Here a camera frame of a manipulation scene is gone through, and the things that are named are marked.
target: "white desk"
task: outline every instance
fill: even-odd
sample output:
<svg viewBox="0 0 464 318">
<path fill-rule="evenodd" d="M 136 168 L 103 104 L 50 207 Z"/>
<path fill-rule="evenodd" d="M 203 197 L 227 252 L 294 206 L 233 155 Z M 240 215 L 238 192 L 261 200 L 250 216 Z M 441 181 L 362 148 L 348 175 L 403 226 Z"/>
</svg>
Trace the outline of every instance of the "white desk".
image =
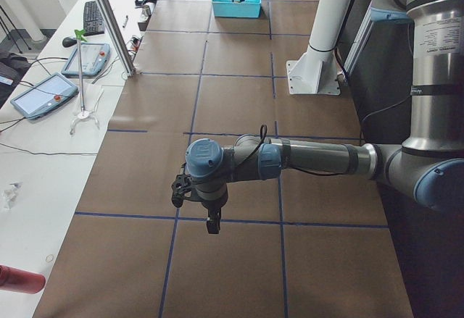
<svg viewBox="0 0 464 318">
<path fill-rule="evenodd" d="M 73 35 L 74 29 L 82 28 L 83 5 L 86 1 L 90 0 L 77 2 L 39 58 L 70 55 L 73 48 L 64 48 L 62 39 Z M 132 35 L 140 36 L 136 22 L 140 12 L 133 8 L 133 0 L 110 2 L 121 26 L 125 16 L 129 17 L 126 27 L 122 29 L 125 41 Z M 106 34 L 88 37 L 88 41 L 105 42 L 112 46 Z M 104 68 L 116 56 L 112 49 L 109 62 Z M 59 60 L 44 60 L 42 63 L 53 73 L 59 72 L 64 65 L 64 61 L 56 61 Z M 0 143 L 29 151 L 97 153 L 125 83 L 123 71 L 118 61 L 111 73 L 97 82 L 104 89 L 95 114 L 100 121 L 99 130 L 92 121 L 80 122 L 74 136 L 69 134 L 70 123 L 75 117 L 72 100 L 42 120 L 35 123 L 23 120 L 6 130 L 0 134 Z M 47 76 L 43 67 L 35 63 L 23 80 L 37 83 Z M 10 98 L 25 90 L 25 86 L 17 86 Z M 7 101 L 0 109 L 0 122 L 18 118 L 21 118 L 20 113 Z M 0 160 L 1 193 L 11 188 L 10 183 L 22 183 L 12 208 L 0 208 L 0 264 L 38 272 L 48 279 L 95 156 L 36 156 L 0 147 Z M 0 206 L 3 206 L 3 198 L 0 198 Z M 41 295 L 42 291 L 30 295 L 0 290 L 1 316 L 31 317 Z"/>
</svg>

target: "metal column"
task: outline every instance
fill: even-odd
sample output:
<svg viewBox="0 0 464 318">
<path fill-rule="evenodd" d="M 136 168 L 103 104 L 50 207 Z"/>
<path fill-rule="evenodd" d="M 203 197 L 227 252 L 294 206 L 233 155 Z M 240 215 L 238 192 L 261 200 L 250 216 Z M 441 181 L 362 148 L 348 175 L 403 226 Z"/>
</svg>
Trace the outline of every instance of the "metal column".
<svg viewBox="0 0 464 318">
<path fill-rule="evenodd" d="M 349 50 L 347 60 L 345 61 L 345 70 L 348 72 L 348 75 L 353 73 L 357 64 L 357 59 L 360 57 L 366 43 L 368 42 L 373 26 L 374 22 L 370 20 L 370 7 L 368 7 L 368 10 L 365 12 L 364 19 L 362 19 L 360 29 L 356 34 L 355 41 Z"/>
<path fill-rule="evenodd" d="M 111 38 L 111 42 L 115 46 L 117 55 L 123 63 L 125 72 L 128 76 L 135 73 L 136 69 L 133 66 L 131 57 L 129 56 L 128 50 L 125 46 L 125 42 L 119 27 L 117 26 L 116 18 L 111 10 L 111 5 L 108 0 L 95 0 L 97 7 L 99 8 L 101 15 L 105 21 L 107 31 Z"/>
<path fill-rule="evenodd" d="M 287 61 L 290 94 L 339 95 L 334 49 L 350 0 L 320 0 L 307 51 Z"/>
</svg>

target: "computer mouse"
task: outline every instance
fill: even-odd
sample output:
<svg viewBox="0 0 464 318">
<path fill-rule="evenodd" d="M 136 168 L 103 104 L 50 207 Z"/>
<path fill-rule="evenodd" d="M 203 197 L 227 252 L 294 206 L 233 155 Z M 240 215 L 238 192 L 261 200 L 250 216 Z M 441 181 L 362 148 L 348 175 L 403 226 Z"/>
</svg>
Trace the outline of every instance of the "computer mouse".
<svg viewBox="0 0 464 318">
<path fill-rule="evenodd" d="M 73 37 L 66 37 L 65 39 L 63 39 L 63 42 L 62 42 L 62 44 L 63 44 L 63 46 L 65 48 L 69 48 L 69 47 L 71 47 L 71 46 L 73 46 L 73 45 L 75 45 L 77 43 L 78 43 L 78 41 L 75 40 L 75 38 L 73 38 Z"/>
</svg>

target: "small tripod stand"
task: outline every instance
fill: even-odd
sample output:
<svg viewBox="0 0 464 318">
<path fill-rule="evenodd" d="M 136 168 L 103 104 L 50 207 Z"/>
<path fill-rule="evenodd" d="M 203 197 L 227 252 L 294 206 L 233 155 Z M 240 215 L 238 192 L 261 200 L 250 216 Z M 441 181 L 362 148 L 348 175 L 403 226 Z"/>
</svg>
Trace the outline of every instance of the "small tripod stand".
<svg viewBox="0 0 464 318">
<path fill-rule="evenodd" d="M 84 101 L 84 84 L 82 76 L 82 54 L 80 52 L 81 41 L 86 41 L 83 37 L 84 30 L 75 30 L 75 37 L 78 42 L 78 66 L 79 66 L 79 97 L 80 97 L 80 112 L 76 115 L 76 118 L 71 122 L 70 135 L 74 135 L 75 126 L 79 122 L 93 120 L 96 128 L 100 129 L 100 123 L 98 119 L 92 114 L 92 112 L 86 110 L 86 103 Z"/>
</svg>

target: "blue plastic box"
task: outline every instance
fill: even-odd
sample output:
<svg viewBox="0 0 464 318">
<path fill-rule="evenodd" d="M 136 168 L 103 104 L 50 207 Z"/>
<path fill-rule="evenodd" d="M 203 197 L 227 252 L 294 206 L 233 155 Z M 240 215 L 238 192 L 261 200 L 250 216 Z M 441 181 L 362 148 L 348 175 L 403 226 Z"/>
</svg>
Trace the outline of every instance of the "blue plastic box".
<svg viewBox="0 0 464 318">
<path fill-rule="evenodd" d="M 212 0 L 212 10 L 216 17 L 259 17 L 261 0 Z"/>
</svg>

